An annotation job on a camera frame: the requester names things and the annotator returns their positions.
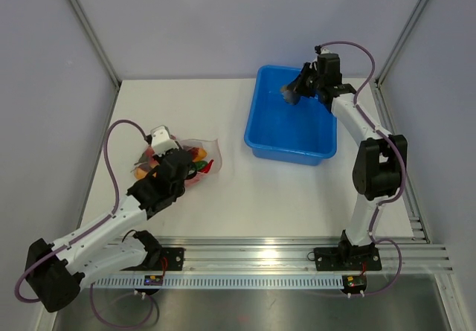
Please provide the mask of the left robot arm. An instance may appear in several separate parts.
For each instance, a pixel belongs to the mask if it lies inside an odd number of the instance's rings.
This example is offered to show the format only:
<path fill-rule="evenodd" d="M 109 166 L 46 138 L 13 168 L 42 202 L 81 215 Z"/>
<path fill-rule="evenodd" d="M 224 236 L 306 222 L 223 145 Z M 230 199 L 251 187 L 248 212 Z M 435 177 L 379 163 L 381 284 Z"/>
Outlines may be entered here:
<path fill-rule="evenodd" d="M 152 270 L 164 265 L 160 242 L 148 231 L 110 247 L 122 233 L 171 206 L 185 192 L 195 169 L 190 152 L 170 150 L 159 165 L 136 181 L 116 208 L 83 228 L 53 242 L 33 242 L 27 254 L 25 279 L 48 312 L 69 305 L 80 291 L 108 274 L 127 268 Z"/>

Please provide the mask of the grey toy fish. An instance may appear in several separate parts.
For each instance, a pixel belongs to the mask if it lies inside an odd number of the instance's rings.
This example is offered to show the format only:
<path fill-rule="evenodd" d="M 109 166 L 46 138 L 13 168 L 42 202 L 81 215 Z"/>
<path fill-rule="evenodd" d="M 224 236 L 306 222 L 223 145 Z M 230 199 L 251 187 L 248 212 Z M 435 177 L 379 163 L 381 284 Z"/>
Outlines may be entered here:
<path fill-rule="evenodd" d="M 290 105 L 295 106 L 299 103 L 301 94 L 297 83 L 290 83 L 281 87 L 280 92 L 283 99 Z"/>

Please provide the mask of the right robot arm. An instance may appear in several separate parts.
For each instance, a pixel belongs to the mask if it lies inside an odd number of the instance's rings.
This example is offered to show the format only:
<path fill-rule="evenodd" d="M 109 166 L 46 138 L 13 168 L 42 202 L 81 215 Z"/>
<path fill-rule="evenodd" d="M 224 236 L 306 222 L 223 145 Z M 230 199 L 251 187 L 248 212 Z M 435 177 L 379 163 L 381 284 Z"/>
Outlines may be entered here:
<path fill-rule="evenodd" d="M 316 54 L 281 91 L 292 105 L 303 97 L 317 98 L 353 137 L 358 152 L 352 180 L 358 196 L 337 246 L 314 248 L 313 260 L 318 271 L 379 271 L 374 231 L 382 208 L 396 201 L 405 186 L 408 142 L 381 127 L 358 103 L 357 90 L 342 80 L 337 54 L 321 47 Z"/>

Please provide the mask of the clear zip top bag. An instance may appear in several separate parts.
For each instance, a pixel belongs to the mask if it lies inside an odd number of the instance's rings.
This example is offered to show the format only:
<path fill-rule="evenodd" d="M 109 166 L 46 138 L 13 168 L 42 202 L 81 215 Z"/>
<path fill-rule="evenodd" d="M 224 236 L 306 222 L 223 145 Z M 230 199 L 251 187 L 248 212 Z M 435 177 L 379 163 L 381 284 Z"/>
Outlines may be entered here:
<path fill-rule="evenodd" d="M 222 167 L 222 156 L 219 148 L 219 141 L 206 141 L 206 140 L 197 140 L 197 139 L 188 139 L 179 141 L 181 146 L 190 152 L 193 155 L 193 162 L 205 160 L 209 162 L 209 160 L 213 159 L 213 169 L 208 174 L 201 174 L 197 171 L 197 174 L 194 178 L 185 181 L 185 187 L 190 188 L 194 185 L 197 185 L 201 181 L 205 180 L 208 176 L 218 173 Z M 151 147 L 147 147 L 144 152 L 142 153 L 141 157 L 134 163 L 134 168 L 140 164 L 156 164 L 159 163 L 159 158 L 155 158 L 155 153 L 153 152 Z"/>

